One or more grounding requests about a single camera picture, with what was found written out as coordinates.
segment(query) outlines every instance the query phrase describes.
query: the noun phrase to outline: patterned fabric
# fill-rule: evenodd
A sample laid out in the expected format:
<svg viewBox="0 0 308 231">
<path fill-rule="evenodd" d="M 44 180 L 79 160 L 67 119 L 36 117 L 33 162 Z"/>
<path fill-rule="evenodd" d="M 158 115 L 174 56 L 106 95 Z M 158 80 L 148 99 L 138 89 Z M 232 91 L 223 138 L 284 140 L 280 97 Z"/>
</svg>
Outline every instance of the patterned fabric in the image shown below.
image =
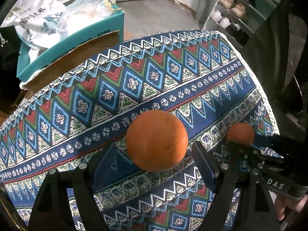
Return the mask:
<svg viewBox="0 0 308 231">
<path fill-rule="evenodd" d="M 139 169 L 125 149 L 129 124 L 152 109 L 178 117 L 189 137 L 184 159 L 162 173 Z M 27 223 L 49 169 L 75 169 L 114 141 L 119 150 L 107 157 L 114 160 L 111 172 L 104 183 L 92 185 L 107 224 L 116 230 L 194 230 L 214 196 L 201 180 L 191 144 L 200 140 L 227 161 L 224 136 L 238 121 L 261 134 L 278 133 L 260 84 L 223 35 L 194 30 L 148 36 L 93 56 L 18 108 L 1 126 L 1 177 Z M 245 161 L 234 162 L 248 170 Z M 76 228 L 82 230 L 70 189 L 68 196 Z M 238 196 L 235 191 L 226 230 Z"/>
</svg>

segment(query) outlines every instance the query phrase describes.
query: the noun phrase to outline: hand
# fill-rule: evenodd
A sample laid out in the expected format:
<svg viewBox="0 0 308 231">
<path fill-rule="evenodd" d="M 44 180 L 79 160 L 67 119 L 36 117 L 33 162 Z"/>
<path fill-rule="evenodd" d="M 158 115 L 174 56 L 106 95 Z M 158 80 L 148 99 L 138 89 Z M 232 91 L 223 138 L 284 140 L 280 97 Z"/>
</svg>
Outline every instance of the hand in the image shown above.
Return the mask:
<svg viewBox="0 0 308 231">
<path fill-rule="evenodd" d="M 284 218 L 285 207 L 288 207 L 299 213 L 301 209 L 304 207 L 306 201 L 307 201 L 307 195 L 305 195 L 300 201 L 286 199 L 285 197 L 281 195 L 277 195 L 274 206 L 277 211 L 278 220 L 281 221 Z"/>
</svg>

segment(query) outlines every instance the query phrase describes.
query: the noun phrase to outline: shoe rack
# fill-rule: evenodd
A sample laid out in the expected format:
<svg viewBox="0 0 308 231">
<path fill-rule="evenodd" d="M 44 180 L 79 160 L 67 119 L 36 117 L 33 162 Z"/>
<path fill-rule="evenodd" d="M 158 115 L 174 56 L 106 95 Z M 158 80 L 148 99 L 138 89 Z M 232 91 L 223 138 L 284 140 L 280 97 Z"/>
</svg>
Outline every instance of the shoe rack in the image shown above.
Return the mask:
<svg viewBox="0 0 308 231">
<path fill-rule="evenodd" d="M 217 30 L 225 34 L 237 50 L 240 50 L 245 45 L 246 40 L 254 34 L 277 6 L 277 2 L 273 2 L 272 0 L 254 0 L 254 5 L 247 0 L 233 0 L 235 1 L 233 6 L 240 3 L 245 7 L 244 16 L 239 18 L 235 13 L 233 13 L 233 6 L 227 9 L 220 1 L 221 0 L 216 1 L 203 29 Z M 241 39 L 241 35 L 230 34 L 230 30 L 227 29 L 226 31 L 226 29 L 224 29 L 218 22 L 212 19 L 211 16 L 217 10 L 221 13 L 222 18 L 227 17 L 230 19 L 229 21 L 231 21 L 231 24 L 237 24 L 240 26 L 240 32 L 244 32 L 246 40 L 243 38 Z"/>
</svg>

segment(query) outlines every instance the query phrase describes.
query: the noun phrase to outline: orange ball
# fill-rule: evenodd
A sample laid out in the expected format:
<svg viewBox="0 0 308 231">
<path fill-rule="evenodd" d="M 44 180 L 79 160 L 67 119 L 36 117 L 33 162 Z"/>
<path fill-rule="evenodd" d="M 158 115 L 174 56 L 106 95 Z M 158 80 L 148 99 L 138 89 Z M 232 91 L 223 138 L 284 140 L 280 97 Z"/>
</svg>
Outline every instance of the orange ball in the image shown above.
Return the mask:
<svg viewBox="0 0 308 231">
<path fill-rule="evenodd" d="M 129 157 L 138 167 L 161 172 L 172 169 L 184 158 L 188 135 L 177 117 L 155 109 L 135 118 L 125 142 Z"/>
<path fill-rule="evenodd" d="M 251 146 L 254 142 L 254 130 L 247 123 L 237 122 L 229 128 L 226 138 L 227 141 Z"/>
</svg>

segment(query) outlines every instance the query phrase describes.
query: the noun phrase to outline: white plastic bag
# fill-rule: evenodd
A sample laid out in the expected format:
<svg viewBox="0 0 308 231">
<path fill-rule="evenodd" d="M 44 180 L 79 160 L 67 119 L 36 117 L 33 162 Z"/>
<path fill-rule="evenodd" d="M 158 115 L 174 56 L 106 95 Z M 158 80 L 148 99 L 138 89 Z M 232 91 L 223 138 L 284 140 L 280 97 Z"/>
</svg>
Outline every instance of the white plastic bag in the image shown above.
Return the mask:
<svg viewBox="0 0 308 231">
<path fill-rule="evenodd" d="M 60 17 L 56 32 L 60 34 L 62 41 L 67 36 L 113 15 L 113 11 L 108 0 L 76 0 L 67 6 Z"/>
<path fill-rule="evenodd" d="M 1 27 L 14 25 L 25 44 L 44 51 L 60 41 L 56 26 L 65 10 L 57 0 L 18 0 Z"/>
</svg>

